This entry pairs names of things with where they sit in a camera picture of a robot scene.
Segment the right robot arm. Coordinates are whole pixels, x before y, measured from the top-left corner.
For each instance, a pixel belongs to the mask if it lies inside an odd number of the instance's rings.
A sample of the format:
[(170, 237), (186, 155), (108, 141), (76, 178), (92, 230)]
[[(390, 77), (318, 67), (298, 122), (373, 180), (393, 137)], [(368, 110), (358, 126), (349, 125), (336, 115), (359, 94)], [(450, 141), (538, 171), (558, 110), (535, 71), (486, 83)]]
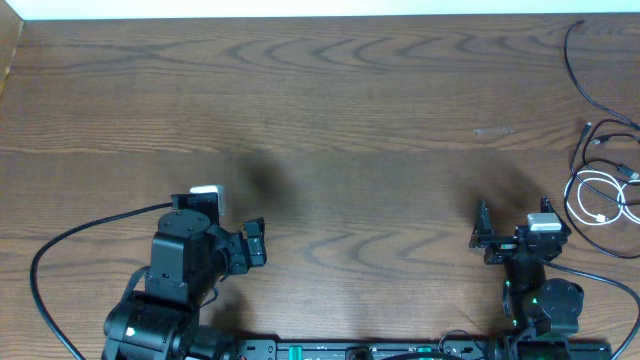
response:
[(561, 255), (571, 230), (548, 198), (540, 211), (510, 236), (498, 235), (485, 202), (478, 203), (469, 246), (484, 251), (486, 265), (505, 269), (503, 311), (513, 330), (491, 340), (488, 359), (570, 359), (568, 337), (579, 330), (584, 290), (561, 278), (549, 279), (545, 264)]

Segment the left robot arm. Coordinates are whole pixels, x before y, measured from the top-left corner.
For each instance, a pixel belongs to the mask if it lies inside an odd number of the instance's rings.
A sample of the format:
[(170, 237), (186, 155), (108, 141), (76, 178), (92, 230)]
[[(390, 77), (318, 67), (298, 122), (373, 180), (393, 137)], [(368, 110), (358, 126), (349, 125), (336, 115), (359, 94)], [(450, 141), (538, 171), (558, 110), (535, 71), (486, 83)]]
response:
[(231, 275), (266, 264), (265, 222), (230, 233), (215, 211), (183, 209), (158, 222), (151, 264), (132, 275), (104, 323), (103, 359), (238, 359), (237, 341), (200, 324), (209, 293)]

